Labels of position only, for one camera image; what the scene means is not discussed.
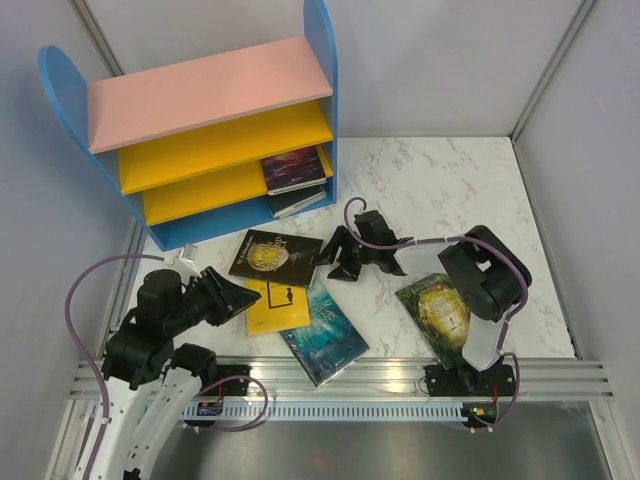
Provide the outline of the yellow cover book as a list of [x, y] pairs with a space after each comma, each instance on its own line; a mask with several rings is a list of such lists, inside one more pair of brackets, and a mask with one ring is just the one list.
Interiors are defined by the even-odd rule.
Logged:
[[261, 298], [247, 311], [247, 333], [259, 335], [309, 326], [307, 290], [275, 282], [249, 279], [246, 287]]

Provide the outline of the black moon cover book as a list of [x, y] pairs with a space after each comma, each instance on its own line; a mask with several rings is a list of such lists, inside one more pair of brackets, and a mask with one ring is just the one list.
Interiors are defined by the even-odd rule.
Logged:
[[249, 229], [229, 274], [266, 282], [309, 287], [322, 239]]

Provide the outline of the teal ocean cover book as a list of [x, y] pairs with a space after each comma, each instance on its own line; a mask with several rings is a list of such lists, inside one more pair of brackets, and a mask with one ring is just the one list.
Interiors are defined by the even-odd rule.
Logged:
[[307, 301], [310, 324], [280, 335], [319, 388], [368, 352], [369, 345], [321, 282], [312, 283]]

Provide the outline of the dark navy blue book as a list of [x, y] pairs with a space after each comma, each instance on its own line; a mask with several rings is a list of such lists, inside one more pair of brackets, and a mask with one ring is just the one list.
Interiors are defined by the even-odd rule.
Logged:
[[267, 204], [273, 217], [281, 219], [293, 215], [325, 197], [326, 192], [322, 186], [310, 186], [291, 192], [269, 195]]

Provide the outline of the purple galaxy cover book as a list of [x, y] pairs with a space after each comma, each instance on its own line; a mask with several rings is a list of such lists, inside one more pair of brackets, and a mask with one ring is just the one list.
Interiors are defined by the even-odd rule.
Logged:
[[268, 195], [279, 195], [324, 184], [324, 153], [320, 146], [309, 146], [260, 160]]

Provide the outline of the green gold forest book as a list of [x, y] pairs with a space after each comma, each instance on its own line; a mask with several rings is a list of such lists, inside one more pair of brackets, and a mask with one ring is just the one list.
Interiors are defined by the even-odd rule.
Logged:
[[439, 364], [445, 369], [463, 363], [470, 310], [443, 273], [433, 273], [396, 292]]

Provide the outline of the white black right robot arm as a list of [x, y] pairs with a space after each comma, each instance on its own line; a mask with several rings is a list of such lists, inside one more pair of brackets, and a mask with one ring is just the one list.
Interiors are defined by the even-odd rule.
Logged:
[[511, 317], [527, 299], [527, 267], [486, 226], [448, 239], [399, 238], [376, 210], [337, 227], [317, 266], [355, 282], [365, 265], [415, 282], [396, 297], [421, 331], [439, 369], [471, 394], [493, 381]]

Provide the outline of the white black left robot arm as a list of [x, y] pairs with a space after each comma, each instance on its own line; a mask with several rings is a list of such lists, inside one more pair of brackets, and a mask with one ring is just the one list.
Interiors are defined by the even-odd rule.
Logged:
[[96, 371], [101, 399], [75, 478], [148, 478], [185, 408], [227, 381], [213, 351], [175, 347], [175, 337], [201, 322], [221, 326], [260, 298], [211, 267], [147, 274]]

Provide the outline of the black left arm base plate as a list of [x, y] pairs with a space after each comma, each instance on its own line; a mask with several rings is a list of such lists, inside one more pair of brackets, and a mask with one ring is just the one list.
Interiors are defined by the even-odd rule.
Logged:
[[247, 393], [249, 381], [246, 379], [232, 379], [232, 376], [249, 376], [249, 365], [218, 365], [215, 372], [205, 377], [203, 388], [208, 390], [201, 393], [202, 397], [221, 400], [227, 396], [244, 396]]

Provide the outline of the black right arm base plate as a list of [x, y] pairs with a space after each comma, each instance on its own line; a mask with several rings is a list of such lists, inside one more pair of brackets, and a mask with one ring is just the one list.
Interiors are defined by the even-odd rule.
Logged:
[[478, 372], [468, 365], [445, 369], [441, 365], [425, 367], [427, 390], [433, 397], [499, 397], [515, 393], [516, 379], [510, 365], [496, 363]]

